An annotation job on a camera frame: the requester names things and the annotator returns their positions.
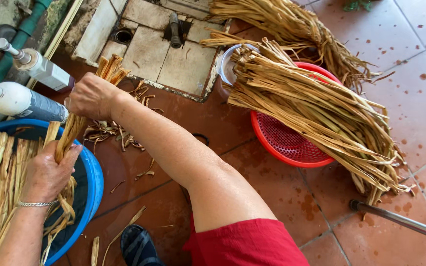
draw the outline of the metal pole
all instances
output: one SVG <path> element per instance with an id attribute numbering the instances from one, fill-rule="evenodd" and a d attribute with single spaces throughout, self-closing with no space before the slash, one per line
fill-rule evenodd
<path id="1" fill-rule="evenodd" d="M 370 214 L 373 214 L 373 215 L 381 216 L 383 218 L 386 218 L 387 220 L 393 221 L 395 223 L 398 223 L 400 225 L 403 225 L 407 228 L 410 228 L 414 231 L 417 231 L 419 233 L 426 235 L 426 224 L 420 223 L 418 221 L 414 221 L 414 220 L 411 220 L 407 217 L 397 215 L 395 213 L 391 213 L 389 211 L 386 211 L 386 210 L 383 210 L 383 209 L 380 209 L 380 208 L 376 208 L 374 206 L 367 205 L 367 204 L 360 202 L 358 200 L 351 200 L 349 202 L 349 207 L 353 211 L 363 211 L 363 212 L 367 212 L 367 213 L 370 213 Z"/>

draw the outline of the red colander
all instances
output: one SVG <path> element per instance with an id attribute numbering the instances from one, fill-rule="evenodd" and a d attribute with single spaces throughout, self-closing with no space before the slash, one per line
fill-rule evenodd
<path id="1" fill-rule="evenodd" d="M 320 73 L 341 84 L 333 74 L 322 67 L 309 63 L 296 62 L 296 64 L 300 68 Z M 251 111 L 251 121 L 254 132 L 262 146 L 270 154 L 286 164 L 313 168 L 324 166 L 334 161 L 332 157 L 307 141 L 297 131 L 271 116 Z"/>

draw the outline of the black sandal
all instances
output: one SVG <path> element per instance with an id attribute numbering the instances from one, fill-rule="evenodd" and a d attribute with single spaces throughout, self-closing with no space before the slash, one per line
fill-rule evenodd
<path id="1" fill-rule="evenodd" d="M 128 266 L 165 266 L 151 236 L 137 224 L 129 225 L 121 234 L 121 251 Z"/>

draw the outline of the red sleeve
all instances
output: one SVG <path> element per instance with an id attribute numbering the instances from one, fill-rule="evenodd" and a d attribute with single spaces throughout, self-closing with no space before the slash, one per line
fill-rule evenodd
<path id="1" fill-rule="evenodd" d="M 309 265 L 284 224 L 271 219 L 240 221 L 192 233 L 185 249 L 192 252 L 194 266 Z"/>

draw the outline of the white bottle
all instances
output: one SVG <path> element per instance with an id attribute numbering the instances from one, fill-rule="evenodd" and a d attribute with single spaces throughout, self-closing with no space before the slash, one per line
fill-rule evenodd
<path id="1" fill-rule="evenodd" d="M 18 118 L 32 118 L 65 123 L 65 106 L 16 82 L 0 83 L 0 113 Z"/>

